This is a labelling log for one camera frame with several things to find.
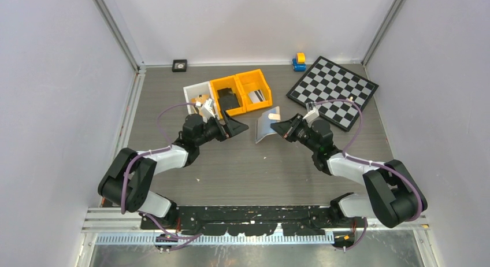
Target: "silver metal sheet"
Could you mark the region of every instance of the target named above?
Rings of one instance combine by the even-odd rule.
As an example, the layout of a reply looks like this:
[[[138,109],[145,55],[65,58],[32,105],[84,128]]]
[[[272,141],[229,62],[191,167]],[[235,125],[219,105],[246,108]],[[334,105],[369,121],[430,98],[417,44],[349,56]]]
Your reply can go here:
[[[369,231],[343,253],[330,245],[190,246],[160,253],[154,246],[95,247],[96,266],[423,266],[413,231]]]

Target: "small white object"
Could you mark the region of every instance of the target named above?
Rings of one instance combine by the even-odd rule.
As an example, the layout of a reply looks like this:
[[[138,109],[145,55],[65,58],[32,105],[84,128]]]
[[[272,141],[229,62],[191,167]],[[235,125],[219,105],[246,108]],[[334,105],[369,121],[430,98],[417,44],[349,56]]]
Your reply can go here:
[[[201,112],[203,114],[203,120],[205,123],[207,123],[207,121],[210,118],[216,117],[216,114],[214,114],[213,112],[213,105],[214,105],[214,100],[209,98],[204,102],[204,104],[201,107]]]
[[[261,90],[255,90],[255,91],[249,92],[248,97],[250,98],[252,103],[258,103],[258,102],[265,101],[265,97],[264,97]]]
[[[320,116],[318,108],[313,107],[308,113],[303,117],[304,120],[308,123],[308,126],[311,126],[312,122]]]

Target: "small yellow toy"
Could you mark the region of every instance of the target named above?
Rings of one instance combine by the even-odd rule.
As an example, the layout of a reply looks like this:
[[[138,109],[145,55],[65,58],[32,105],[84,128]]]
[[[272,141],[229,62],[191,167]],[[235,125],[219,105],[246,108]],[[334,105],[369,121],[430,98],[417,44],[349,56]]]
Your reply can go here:
[[[296,62],[298,64],[304,64],[305,63],[305,54],[302,52],[296,53]]]
[[[304,72],[306,70],[304,53],[302,52],[296,53],[296,58],[292,59],[292,69],[295,72]]]

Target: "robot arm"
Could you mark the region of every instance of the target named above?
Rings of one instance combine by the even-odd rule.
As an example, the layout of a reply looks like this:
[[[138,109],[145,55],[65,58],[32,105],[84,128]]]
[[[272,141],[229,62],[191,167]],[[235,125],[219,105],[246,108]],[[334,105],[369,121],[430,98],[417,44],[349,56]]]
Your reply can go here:
[[[377,164],[388,166],[406,178],[421,197],[422,211],[427,208],[425,197],[403,163],[398,160],[373,162],[344,155],[333,144],[330,124],[326,120],[316,118],[317,116],[315,109],[312,109],[305,117],[296,114],[287,121],[272,124],[271,128],[285,140],[299,141],[310,149],[313,152],[313,164],[318,170],[327,175],[345,177],[366,187],[367,195],[348,193],[332,200],[333,220],[345,217],[376,217],[386,227],[393,228],[415,215],[415,194],[400,178],[374,166]]]
[[[234,137],[248,129],[222,111],[225,124],[222,125],[212,113],[212,100],[202,106],[203,116],[190,114],[185,118],[179,137],[165,152],[152,153],[137,159],[129,170],[133,176],[128,180],[126,190],[126,210],[129,212],[141,211],[157,217],[165,217],[172,206],[171,200],[150,191],[150,184],[154,175],[169,169],[183,168],[191,165],[199,156],[199,146],[213,139],[222,142]],[[138,155],[129,148],[122,149],[107,170],[98,187],[99,195],[107,200],[119,204],[123,194],[124,172],[129,163]]]

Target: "white box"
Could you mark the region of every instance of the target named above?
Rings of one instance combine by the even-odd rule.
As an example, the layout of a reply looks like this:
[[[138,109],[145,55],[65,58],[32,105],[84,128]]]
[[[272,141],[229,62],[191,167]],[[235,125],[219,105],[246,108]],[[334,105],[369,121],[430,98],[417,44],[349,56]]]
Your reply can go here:
[[[211,82],[206,81],[203,83],[184,87],[185,102],[191,102],[191,98],[196,98],[199,95],[209,95],[214,100],[214,112],[219,120],[220,115],[218,114],[218,107],[216,106],[217,101],[214,98],[213,91],[211,90]],[[189,112],[189,114],[194,113],[190,105],[187,105],[187,112]]]

